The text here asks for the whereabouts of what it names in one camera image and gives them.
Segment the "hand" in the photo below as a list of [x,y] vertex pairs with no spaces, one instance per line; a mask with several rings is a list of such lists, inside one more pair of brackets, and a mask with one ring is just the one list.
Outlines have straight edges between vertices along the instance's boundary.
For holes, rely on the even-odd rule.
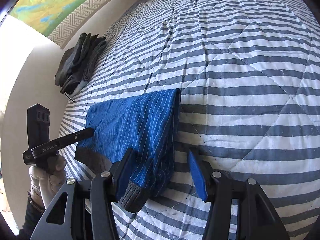
[[[49,158],[48,162],[50,161],[55,162],[55,165],[49,165],[55,167],[52,175],[36,166],[31,166],[29,168],[29,175],[31,178],[30,195],[33,201],[42,208],[48,207],[52,198],[66,181],[66,172],[64,168],[67,162],[65,158],[62,155],[58,155],[54,158]],[[41,187],[41,191],[39,184],[45,184],[45,187]]]

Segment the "colorful wall mural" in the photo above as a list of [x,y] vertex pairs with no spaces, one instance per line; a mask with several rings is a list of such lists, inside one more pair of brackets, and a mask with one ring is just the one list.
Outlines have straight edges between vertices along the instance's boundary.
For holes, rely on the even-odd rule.
[[48,36],[86,0],[19,0],[10,15]]

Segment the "stack of dark clothes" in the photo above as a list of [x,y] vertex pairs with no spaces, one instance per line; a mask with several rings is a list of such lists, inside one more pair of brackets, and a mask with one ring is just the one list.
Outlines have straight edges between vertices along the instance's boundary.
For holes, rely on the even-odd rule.
[[74,97],[87,85],[98,56],[107,46],[105,39],[98,38],[98,35],[91,36],[91,33],[82,33],[76,46],[64,53],[54,77],[62,94]]

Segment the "silver bolt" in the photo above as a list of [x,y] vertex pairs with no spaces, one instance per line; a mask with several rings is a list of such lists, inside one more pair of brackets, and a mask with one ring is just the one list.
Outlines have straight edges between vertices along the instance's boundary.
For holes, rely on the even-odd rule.
[[76,179],[74,179],[74,178],[67,179],[67,184],[68,184],[68,185],[72,185],[72,184],[74,184],[75,182],[76,182]]
[[220,178],[220,177],[221,177],[221,173],[218,172],[218,171],[214,171],[214,172],[212,173],[212,176],[214,176],[215,178]]
[[109,172],[109,171],[103,171],[103,172],[101,172],[101,177],[107,178],[107,177],[109,177],[109,176],[110,176],[110,172]]
[[257,183],[257,181],[255,179],[253,179],[253,178],[250,178],[250,179],[248,179],[248,183],[250,185],[255,185]]

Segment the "striped bedsheet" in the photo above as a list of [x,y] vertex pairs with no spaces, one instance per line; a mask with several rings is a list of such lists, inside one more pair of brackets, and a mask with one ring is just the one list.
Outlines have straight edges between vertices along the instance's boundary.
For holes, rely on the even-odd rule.
[[[175,172],[161,197],[131,214],[113,204],[124,239],[201,239],[210,204],[186,162],[197,146],[213,168],[255,178],[292,240],[320,214],[320,27],[302,0],[139,0],[105,33],[92,80],[69,101],[60,136],[90,106],[182,91]],[[94,176],[61,150],[68,176]],[[236,206],[229,239],[235,239]]]

